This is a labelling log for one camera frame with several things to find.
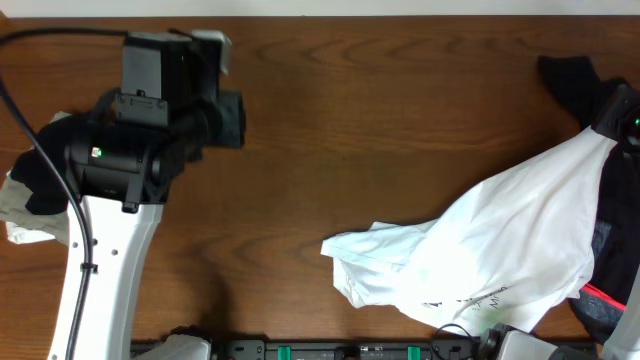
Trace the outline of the white printed t-shirt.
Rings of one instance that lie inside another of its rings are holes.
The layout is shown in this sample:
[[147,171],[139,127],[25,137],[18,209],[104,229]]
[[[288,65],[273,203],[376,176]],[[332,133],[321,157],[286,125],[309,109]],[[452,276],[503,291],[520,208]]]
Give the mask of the white printed t-shirt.
[[456,333],[533,329],[593,273],[598,153],[582,131],[481,181],[437,219],[326,239],[335,288],[354,307],[392,306]]

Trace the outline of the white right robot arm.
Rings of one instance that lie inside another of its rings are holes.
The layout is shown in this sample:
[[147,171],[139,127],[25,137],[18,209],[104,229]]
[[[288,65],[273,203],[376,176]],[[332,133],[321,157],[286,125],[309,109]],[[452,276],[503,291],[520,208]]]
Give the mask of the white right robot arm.
[[605,359],[639,357],[639,91],[620,85],[592,129],[616,142],[603,168],[597,218],[611,225],[592,282],[625,310],[604,343]]

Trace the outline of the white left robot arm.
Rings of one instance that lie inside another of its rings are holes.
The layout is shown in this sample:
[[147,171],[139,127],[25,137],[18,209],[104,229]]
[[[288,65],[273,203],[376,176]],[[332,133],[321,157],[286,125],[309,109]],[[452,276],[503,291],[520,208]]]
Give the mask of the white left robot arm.
[[206,146],[240,148],[236,91],[105,93],[65,147],[69,250],[51,359],[127,359],[145,258],[172,181]]

